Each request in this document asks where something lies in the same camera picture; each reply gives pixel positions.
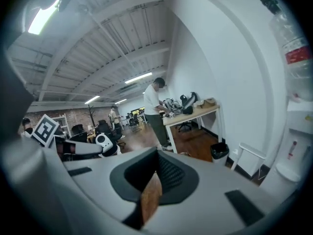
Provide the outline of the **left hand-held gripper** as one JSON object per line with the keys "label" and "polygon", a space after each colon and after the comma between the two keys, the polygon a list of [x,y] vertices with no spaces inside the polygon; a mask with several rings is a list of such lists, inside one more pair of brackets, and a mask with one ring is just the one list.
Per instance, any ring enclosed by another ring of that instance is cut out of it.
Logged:
{"label": "left hand-held gripper", "polygon": [[73,161],[74,155],[99,155],[103,147],[94,143],[75,142],[69,143],[67,136],[61,130],[58,122],[43,115],[32,131],[31,138],[42,147],[50,148],[57,152],[61,161]]}

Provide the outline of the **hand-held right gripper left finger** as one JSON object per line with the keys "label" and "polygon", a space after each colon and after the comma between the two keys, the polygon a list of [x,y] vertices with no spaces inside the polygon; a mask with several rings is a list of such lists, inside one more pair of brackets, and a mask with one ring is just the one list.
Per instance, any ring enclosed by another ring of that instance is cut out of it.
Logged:
{"label": "hand-held right gripper left finger", "polygon": [[88,167],[89,172],[72,177],[84,195],[109,217],[140,229],[157,211],[156,170],[144,161],[139,164],[139,172],[131,171],[128,174],[132,188],[136,188],[144,180],[143,185],[137,189],[139,196],[133,202],[121,198],[113,188],[114,184],[120,185],[127,181],[125,173],[120,172],[118,177],[111,177],[111,174],[119,165],[140,159],[141,155],[152,155],[154,151],[155,147],[148,147],[111,157],[65,162],[64,166],[68,171]]}

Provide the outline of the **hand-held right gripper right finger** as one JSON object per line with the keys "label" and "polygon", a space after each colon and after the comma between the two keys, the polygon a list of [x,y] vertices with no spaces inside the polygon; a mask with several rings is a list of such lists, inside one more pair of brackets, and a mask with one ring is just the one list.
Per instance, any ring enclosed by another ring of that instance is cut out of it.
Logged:
{"label": "hand-held right gripper right finger", "polygon": [[[149,235],[269,234],[290,205],[225,166],[175,153],[169,156],[192,167],[199,184],[183,202],[157,208],[146,223]],[[241,191],[265,216],[246,226],[225,195],[233,190]]]}

